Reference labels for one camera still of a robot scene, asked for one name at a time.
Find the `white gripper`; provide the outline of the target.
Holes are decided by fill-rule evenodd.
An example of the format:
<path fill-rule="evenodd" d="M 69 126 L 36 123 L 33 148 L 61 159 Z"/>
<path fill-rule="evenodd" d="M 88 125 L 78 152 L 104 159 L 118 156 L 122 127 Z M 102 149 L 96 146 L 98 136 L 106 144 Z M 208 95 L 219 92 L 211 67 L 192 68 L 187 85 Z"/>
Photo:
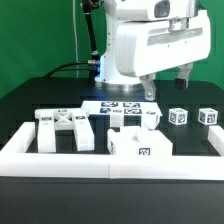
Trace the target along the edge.
<path fill-rule="evenodd" d="M 122 75 L 141 76 L 139 80 L 145 90 L 145 99 L 154 101 L 155 75 L 151 73 L 181 65 L 175 88 L 185 90 L 193 69 L 192 62 L 207 58 L 210 47 L 210 20 L 206 13 L 192 18 L 188 29 L 177 31 L 169 30 L 168 21 L 127 22 L 117 30 L 116 67 Z"/>

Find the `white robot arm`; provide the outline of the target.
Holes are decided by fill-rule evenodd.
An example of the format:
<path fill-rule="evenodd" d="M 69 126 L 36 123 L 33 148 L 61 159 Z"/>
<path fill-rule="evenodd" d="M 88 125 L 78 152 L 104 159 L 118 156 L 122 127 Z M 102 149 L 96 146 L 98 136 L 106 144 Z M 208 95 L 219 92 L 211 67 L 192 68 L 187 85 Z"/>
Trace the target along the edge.
<path fill-rule="evenodd" d="M 184 90 L 193 63 L 208 57 L 211 26 L 199 0 L 104 0 L 107 46 L 96 85 L 130 91 L 141 85 L 156 98 L 154 79 L 177 67 L 175 87 Z"/>

